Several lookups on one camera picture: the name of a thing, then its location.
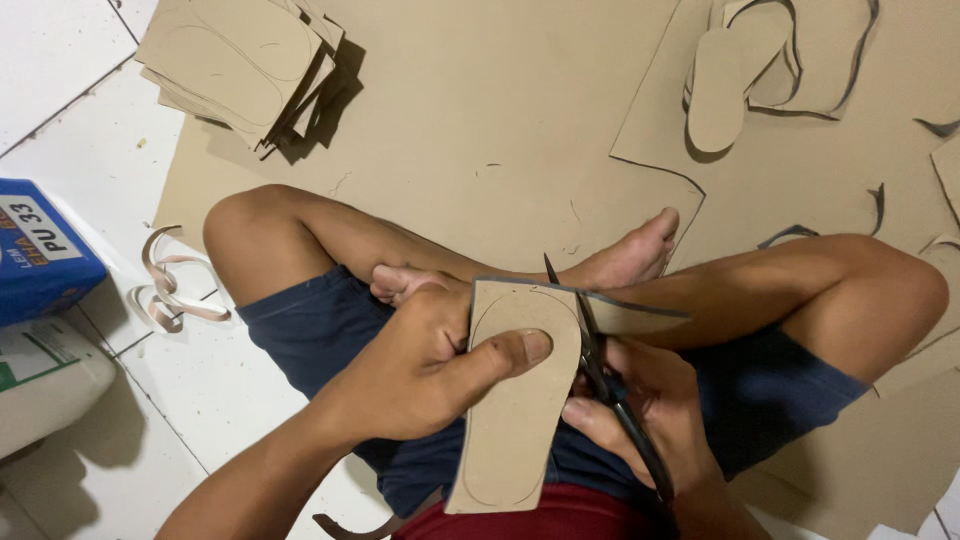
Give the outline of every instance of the blue glue can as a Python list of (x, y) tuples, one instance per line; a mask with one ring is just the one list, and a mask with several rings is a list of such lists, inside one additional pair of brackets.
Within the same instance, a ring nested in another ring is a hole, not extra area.
[(106, 277), (33, 182), (0, 178), (0, 327), (72, 307)]

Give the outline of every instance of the hand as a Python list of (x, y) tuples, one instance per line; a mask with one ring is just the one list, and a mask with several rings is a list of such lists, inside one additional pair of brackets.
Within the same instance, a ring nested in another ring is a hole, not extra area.
[[(623, 376), (627, 401), (653, 440), (678, 496), (705, 483), (723, 484), (707, 445), (696, 371), (675, 353), (639, 341), (608, 338), (605, 360)], [(575, 394), (583, 394), (575, 388)], [(640, 481), (654, 487), (636, 447), (613, 412), (586, 397), (568, 398), (564, 420), (601, 448), (627, 462)]]
[(425, 283), (308, 406), (328, 433), (355, 445), (424, 437), (448, 426), (500, 380), (549, 356), (539, 330), (507, 331), (458, 355), (468, 337), (469, 288)]

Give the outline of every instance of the tile grout line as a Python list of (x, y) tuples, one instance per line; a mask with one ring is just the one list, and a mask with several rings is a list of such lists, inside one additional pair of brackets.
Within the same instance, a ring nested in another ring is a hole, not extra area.
[(97, 332), (97, 335), (100, 336), (100, 342), (107, 346), (108, 352), (111, 355), (113, 355), (114, 358), (116, 358), (117, 357), (116, 351), (113, 350), (113, 347), (109, 344), (107, 339), (104, 337), (104, 333), (97, 328), (97, 325), (93, 324), (93, 320), (90, 319), (90, 316), (86, 314), (86, 311), (84, 311), (84, 307), (81, 306), (79, 302), (77, 303), (77, 310), (80, 312), (81, 315), (84, 316), (84, 319), (86, 319), (86, 322), (90, 324), (90, 327)]
[(937, 523), (939, 523), (940, 528), (944, 530), (944, 536), (946, 536), (948, 540), (953, 538), (953, 535), (947, 530), (947, 524), (944, 523), (944, 518), (940, 517), (940, 511), (937, 510), (936, 506), (933, 507), (933, 515), (937, 516)]
[(30, 139), (30, 138), (36, 138), (36, 132), (38, 132), (38, 131), (40, 131), (41, 129), (43, 129), (47, 124), (49, 124), (50, 122), (52, 122), (54, 118), (56, 118), (57, 116), (60, 116), (60, 114), (63, 113), (65, 110), (69, 109), (71, 105), (73, 105), (74, 103), (77, 103), (77, 101), (79, 101), (80, 99), (82, 99), (82, 98), (84, 98), (85, 96), (89, 95), (90, 90), (92, 90), (95, 86), (97, 86), (97, 85), (99, 85), (100, 83), (102, 83), (107, 77), (109, 77), (110, 75), (112, 75), (113, 73), (115, 73), (117, 70), (119, 70), (119, 69), (123, 66), (123, 64), (126, 63), (129, 59), (133, 58), (133, 55), (135, 55), (135, 54), (136, 54), (136, 51), (133, 51), (132, 53), (130, 53), (129, 55), (127, 55), (123, 60), (120, 61), (120, 63), (116, 64), (115, 66), (113, 66), (113, 68), (112, 68), (110, 71), (108, 71), (107, 73), (105, 73), (103, 77), (101, 77), (100, 79), (97, 79), (92, 85), (88, 86), (87, 88), (84, 89), (84, 91), (80, 92), (80, 93), (77, 95), (77, 97), (71, 99), (66, 105), (64, 105), (63, 107), (57, 109), (56, 112), (54, 112), (54, 113), (51, 114), (49, 117), (47, 117), (47, 119), (45, 119), (45, 120), (43, 120), (42, 122), (40, 122), (40, 125), (39, 125), (39, 126), (36, 126), (36, 128), (34, 128), (31, 132), (29, 132), (28, 134), (24, 135), (20, 140), (16, 141), (13, 145), (11, 145), (10, 148), (8, 148), (7, 150), (4, 150), (3, 152), (0, 152), (0, 160), (1, 160), (4, 156), (6, 156), (6, 155), (9, 154), (10, 152), (12, 152), (15, 148), (17, 148), (18, 146), (20, 146), (21, 144), (23, 144), (23, 141), (25, 141), (25, 140), (27, 140), (27, 139)]
[[(209, 293), (207, 293), (205, 296), (203, 296), (203, 297), (201, 298), (201, 300), (206, 300), (207, 298), (213, 296), (214, 294), (216, 294), (217, 290), (218, 290), (218, 289), (213, 289), (211, 292), (209, 292)], [(180, 313), (177, 314), (177, 317), (182, 317), (182, 316), (183, 316), (183, 312), (180, 312)], [(150, 405), (153, 405), (153, 406), (154, 406), (154, 409), (156, 409), (156, 412), (159, 412), (159, 413), (160, 413), (160, 416), (163, 418), (163, 421), (167, 423), (167, 426), (169, 426), (169, 427), (170, 427), (170, 430), (174, 433), (174, 435), (177, 436), (177, 438), (180, 440), (180, 443), (183, 445), (183, 447), (184, 447), (188, 452), (190, 452), (190, 455), (193, 456), (193, 458), (197, 461), (197, 464), (200, 465), (200, 468), (203, 469), (203, 470), (204, 470), (204, 473), (209, 477), (209, 476), (210, 476), (210, 472), (206, 470), (206, 466), (204, 465), (204, 463), (203, 463), (202, 461), (200, 461), (200, 458), (197, 457), (196, 454), (194, 454), (193, 449), (190, 448), (190, 445), (186, 444), (186, 441), (183, 440), (183, 435), (181, 435), (180, 432), (177, 431), (177, 428), (174, 428), (174, 425), (170, 423), (170, 419), (167, 418), (167, 415), (166, 415), (166, 414), (163, 414), (163, 411), (160, 410), (160, 407), (157, 406), (157, 404), (154, 402), (154, 398), (150, 395), (150, 393), (147, 392), (147, 390), (143, 387), (143, 385), (140, 384), (140, 381), (136, 379), (136, 377), (133, 375), (133, 372), (131, 372), (131, 371), (127, 368), (127, 366), (124, 365), (123, 361), (120, 360), (120, 355), (126, 354), (127, 352), (130, 351), (130, 349), (132, 349), (133, 347), (136, 347), (138, 344), (140, 344), (141, 342), (143, 342), (143, 340), (147, 339), (147, 338), (150, 337), (151, 335), (154, 335), (155, 333), (156, 333), (155, 331), (150, 331), (150, 333), (148, 333), (147, 335), (144, 335), (143, 337), (141, 337), (141, 338), (137, 339), (136, 341), (134, 341), (129, 347), (125, 348), (123, 351), (121, 351), (121, 352), (116, 356), (116, 362), (117, 362), (118, 364), (120, 364), (120, 369), (124, 370), (124, 372), (127, 373), (127, 375), (131, 378), (131, 380), (133, 380), (133, 382), (136, 384), (136, 387), (139, 388), (141, 392), (143, 392), (143, 395), (147, 397), (147, 401), (150, 402)]]
[(130, 26), (127, 25), (127, 21), (124, 20), (123, 15), (120, 14), (120, 10), (113, 5), (113, 0), (107, 0), (107, 3), (110, 4), (111, 8), (113, 8), (113, 12), (117, 14), (117, 18), (120, 19), (120, 22), (123, 24), (123, 27), (127, 29), (127, 33), (130, 34), (130, 37), (133, 38), (133, 42), (139, 45), (140, 41), (133, 34), (133, 30), (130, 29)]

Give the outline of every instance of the white plastic container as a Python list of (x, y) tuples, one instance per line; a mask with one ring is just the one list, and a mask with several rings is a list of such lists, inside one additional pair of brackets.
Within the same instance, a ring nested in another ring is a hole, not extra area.
[(58, 317), (0, 329), (0, 457), (76, 422), (115, 376), (113, 363)]

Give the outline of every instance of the stack of cardboard insoles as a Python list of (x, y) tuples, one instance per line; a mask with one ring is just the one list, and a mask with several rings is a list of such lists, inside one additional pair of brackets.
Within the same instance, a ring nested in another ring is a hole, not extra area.
[(330, 75), (343, 36), (316, 0), (161, 0), (135, 58), (158, 103), (227, 124), (266, 156), (305, 136), (342, 86)]

